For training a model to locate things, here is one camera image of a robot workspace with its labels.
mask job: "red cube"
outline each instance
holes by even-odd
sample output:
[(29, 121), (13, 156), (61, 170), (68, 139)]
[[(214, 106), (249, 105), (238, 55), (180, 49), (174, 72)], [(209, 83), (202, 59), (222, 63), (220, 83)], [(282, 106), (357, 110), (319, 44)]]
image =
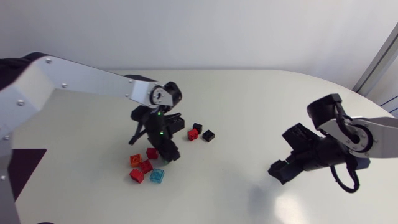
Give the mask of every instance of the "red cube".
[(139, 164), (139, 167), (141, 168), (142, 173), (146, 174), (149, 171), (152, 171), (154, 168), (152, 167), (152, 164), (150, 163), (149, 159), (141, 162)]
[(159, 153), (155, 148), (147, 148), (147, 156), (148, 159), (157, 159), (159, 157)]
[(130, 172), (130, 177), (131, 177), (131, 179), (135, 180), (139, 184), (141, 184), (141, 182), (144, 180), (144, 174), (137, 169), (133, 169)]
[(198, 138), (198, 131), (196, 129), (192, 129), (188, 132), (189, 141), (193, 141)]

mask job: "orange cube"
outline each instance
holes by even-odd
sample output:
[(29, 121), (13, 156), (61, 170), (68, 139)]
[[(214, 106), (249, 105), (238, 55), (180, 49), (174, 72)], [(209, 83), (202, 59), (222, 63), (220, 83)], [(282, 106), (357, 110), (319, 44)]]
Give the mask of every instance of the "orange cube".
[(131, 165), (131, 167), (137, 167), (137, 166), (139, 166), (139, 164), (141, 162), (142, 162), (142, 159), (141, 159), (141, 155), (140, 154), (130, 156), (130, 165)]

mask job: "black cable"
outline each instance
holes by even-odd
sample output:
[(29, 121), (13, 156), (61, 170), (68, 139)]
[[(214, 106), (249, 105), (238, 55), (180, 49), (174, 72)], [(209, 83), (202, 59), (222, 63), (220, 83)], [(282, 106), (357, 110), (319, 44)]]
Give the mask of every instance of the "black cable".
[(337, 182), (337, 184), (346, 192), (348, 193), (355, 193), (358, 189), (359, 189), (359, 179), (358, 176), (356, 175), (355, 170), (348, 170), (348, 174), (349, 176), (352, 178), (352, 180), (354, 181), (354, 187), (353, 188), (349, 188), (347, 186), (345, 186), (345, 184), (342, 183), (342, 181), (340, 180), (340, 178), (337, 175), (336, 172), (336, 168), (334, 166), (330, 166), (330, 170), (331, 170), (331, 174), (333, 175), (333, 177), (335, 178), (335, 181)]
[(380, 106), (384, 106), (386, 103), (390, 102), (391, 100), (394, 100), (394, 99), (397, 98), (397, 97), (398, 97), (398, 96), (396, 96), (396, 97), (394, 97), (394, 98), (391, 98), (390, 100), (388, 100), (387, 102), (383, 103), (383, 104), (380, 105)]

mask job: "black cube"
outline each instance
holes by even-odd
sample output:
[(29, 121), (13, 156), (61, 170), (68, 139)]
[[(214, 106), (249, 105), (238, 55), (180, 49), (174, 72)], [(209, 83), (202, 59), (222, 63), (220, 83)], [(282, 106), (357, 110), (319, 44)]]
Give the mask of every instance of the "black cube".
[(201, 134), (201, 127), (202, 127), (201, 124), (196, 124), (196, 123), (193, 124), (193, 129), (196, 129), (198, 131), (198, 134)]
[(204, 140), (210, 142), (214, 138), (214, 133), (212, 133), (210, 130), (207, 130), (205, 133), (203, 133), (202, 137)]

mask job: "screw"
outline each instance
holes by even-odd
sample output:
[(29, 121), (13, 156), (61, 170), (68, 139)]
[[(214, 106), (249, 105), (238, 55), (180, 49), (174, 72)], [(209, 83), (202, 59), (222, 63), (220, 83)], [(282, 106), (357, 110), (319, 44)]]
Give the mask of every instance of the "screw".
[(23, 100), (18, 100), (17, 101), (18, 106), (24, 106), (25, 105), (25, 101)]

